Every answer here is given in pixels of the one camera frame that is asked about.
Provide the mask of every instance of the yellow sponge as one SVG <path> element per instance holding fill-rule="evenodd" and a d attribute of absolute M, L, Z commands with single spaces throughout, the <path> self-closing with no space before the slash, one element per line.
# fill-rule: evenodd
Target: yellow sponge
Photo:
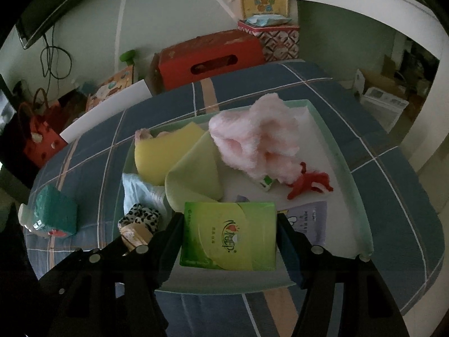
<path fill-rule="evenodd" d="M 152 185 L 164 185 L 168 171 L 205 133 L 194 122 L 172 133 L 136 142 L 134 161 L 139 176 Z"/>

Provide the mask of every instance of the teal sponge block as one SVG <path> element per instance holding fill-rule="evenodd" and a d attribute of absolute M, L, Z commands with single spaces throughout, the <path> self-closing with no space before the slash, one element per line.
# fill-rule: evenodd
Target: teal sponge block
<path fill-rule="evenodd" d="M 36 197 L 33 227 L 40 231 L 57 229 L 72 235 L 76 233 L 78 205 L 54 185 L 46 185 Z"/>

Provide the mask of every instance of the wooden box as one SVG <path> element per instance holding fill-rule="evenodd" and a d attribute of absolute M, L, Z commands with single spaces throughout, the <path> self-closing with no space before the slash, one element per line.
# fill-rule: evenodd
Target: wooden box
<path fill-rule="evenodd" d="M 239 20 L 258 14 L 288 16 L 288 0 L 227 0 L 227 3 Z"/>
<path fill-rule="evenodd" d="M 135 80 L 134 65 L 127 66 L 114 76 L 106 80 L 100 86 L 100 89 L 87 98 L 86 112 L 103 102 L 116 92 L 122 91 L 124 88 L 131 86 Z"/>

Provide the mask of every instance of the white appliance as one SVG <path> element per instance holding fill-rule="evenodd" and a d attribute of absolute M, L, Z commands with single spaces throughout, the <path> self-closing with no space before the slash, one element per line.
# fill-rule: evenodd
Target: white appliance
<path fill-rule="evenodd" d="M 361 105 L 382 125 L 387 133 L 395 126 L 400 115 L 409 104 L 397 96 L 370 87 L 360 98 Z"/>

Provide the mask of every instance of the bag handle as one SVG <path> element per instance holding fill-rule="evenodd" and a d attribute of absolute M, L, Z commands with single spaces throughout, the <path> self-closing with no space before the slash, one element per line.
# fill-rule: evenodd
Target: bag handle
<path fill-rule="evenodd" d="M 22 112 L 25 108 L 27 108 L 29 110 L 29 112 L 31 113 L 30 118 L 33 118 L 35 116 L 35 113 L 34 113 L 32 106 L 26 101 L 23 101 L 22 103 L 20 103 L 19 108 L 17 109 L 17 119 L 19 120 L 20 131 L 22 132 L 22 136 L 26 141 L 27 136 L 25 135 L 25 131 L 23 130 L 23 126 L 22 126 L 22 115 L 23 115 Z"/>
<path fill-rule="evenodd" d="M 48 102 L 48 100 L 47 100 L 47 93 L 46 93 L 46 91 L 45 91 L 42 87 L 39 87 L 39 88 L 37 89 L 36 93 L 34 94 L 34 97 L 33 97 L 33 105 L 31 106 L 32 109 L 34 109 L 35 106 L 36 106 L 36 99 L 37 99 L 37 95 L 39 94 L 39 92 L 42 92 L 43 103 L 45 104 L 45 108 L 48 109 L 48 108 L 49 108 L 49 102 Z"/>

